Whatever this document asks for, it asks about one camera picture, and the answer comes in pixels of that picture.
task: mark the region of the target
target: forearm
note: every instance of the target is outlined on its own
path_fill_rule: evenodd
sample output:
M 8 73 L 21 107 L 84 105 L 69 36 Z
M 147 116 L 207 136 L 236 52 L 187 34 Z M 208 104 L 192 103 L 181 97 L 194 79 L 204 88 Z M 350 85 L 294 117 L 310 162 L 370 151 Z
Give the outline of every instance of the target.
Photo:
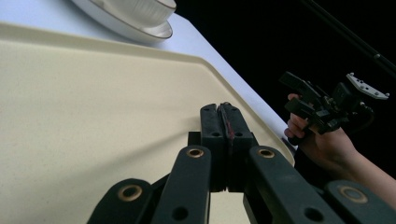
M 362 184 L 396 210 L 396 180 L 360 153 L 329 173 L 337 179 Z

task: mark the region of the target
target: person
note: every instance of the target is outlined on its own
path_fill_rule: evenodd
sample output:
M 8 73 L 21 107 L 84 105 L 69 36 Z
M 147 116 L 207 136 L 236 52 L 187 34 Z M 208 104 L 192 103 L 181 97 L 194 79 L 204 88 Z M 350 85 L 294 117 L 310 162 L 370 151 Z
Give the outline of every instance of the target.
M 289 100 L 294 97 L 299 95 L 288 95 Z M 287 123 L 284 134 L 288 138 L 305 136 L 306 119 L 290 114 Z M 396 210 L 396 180 L 360 154 L 342 128 L 324 134 L 318 134 L 315 127 L 309 129 L 313 133 L 298 145 L 309 160 L 334 179 L 363 185 Z

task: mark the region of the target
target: black background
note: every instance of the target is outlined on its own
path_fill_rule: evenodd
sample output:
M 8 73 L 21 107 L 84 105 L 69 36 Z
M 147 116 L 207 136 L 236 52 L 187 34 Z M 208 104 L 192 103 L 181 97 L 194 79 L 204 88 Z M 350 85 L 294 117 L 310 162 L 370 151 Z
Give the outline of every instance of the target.
M 331 93 L 353 72 L 388 100 L 366 99 L 375 112 L 368 128 L 350 135 L 356 148 L 396 177 L 393 107 L 396 78 L 298 0 L 176 0 L 176 14 L 189 20 L 230 66 L 285 121 L 287 95 L 278 79 L 285 71 Z M 316 1 L 349 30 L 396 63 L 396 14 L 392 1 Z

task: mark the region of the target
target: white plate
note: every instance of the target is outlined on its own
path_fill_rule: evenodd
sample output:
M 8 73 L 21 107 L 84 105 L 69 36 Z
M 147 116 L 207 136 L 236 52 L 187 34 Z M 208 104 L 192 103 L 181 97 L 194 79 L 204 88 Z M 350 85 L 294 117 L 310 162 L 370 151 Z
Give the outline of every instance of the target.
M 160 43 L 170 38 L 173 34 L 172 27 L 168 21 L 156 27 L 137 27 L 136 25 L 127 23 L 111 14 L 106 11 L 103 6 L 100 6 L 91 0 L 72 1 L 85 13 L 108 29 L 141 43 Z

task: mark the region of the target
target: cream tray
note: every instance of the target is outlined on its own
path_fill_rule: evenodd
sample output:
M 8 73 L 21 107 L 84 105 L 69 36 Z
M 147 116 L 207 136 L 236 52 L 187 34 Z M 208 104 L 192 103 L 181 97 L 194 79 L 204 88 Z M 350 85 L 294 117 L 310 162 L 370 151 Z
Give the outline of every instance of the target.
M 0 23 L 0 222 L 86 223 L 127 178 L 171 171 L 200 108 L 230 102 L 260 145 L 287 146 L 211 64 L 124 43 Z M 210 223 L 248 223 L 212 193 Z

